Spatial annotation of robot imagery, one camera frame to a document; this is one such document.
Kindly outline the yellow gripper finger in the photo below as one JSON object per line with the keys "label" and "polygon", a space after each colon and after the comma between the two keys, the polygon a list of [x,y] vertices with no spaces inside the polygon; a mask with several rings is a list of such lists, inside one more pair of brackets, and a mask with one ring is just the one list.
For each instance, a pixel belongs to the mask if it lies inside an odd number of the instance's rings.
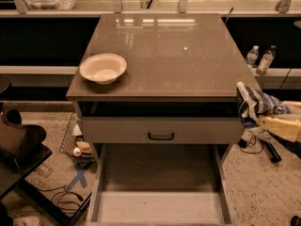
{"label": "yellow gripper finger", "polygon": [[301,142],[301,120],[294,115],[259,116],[257,124],[290,142]]}
{"label": "yellow gripper finger", "polygon": [[301,115],[301,102],[284,101],[282,103],[282,114],[297,114]]}

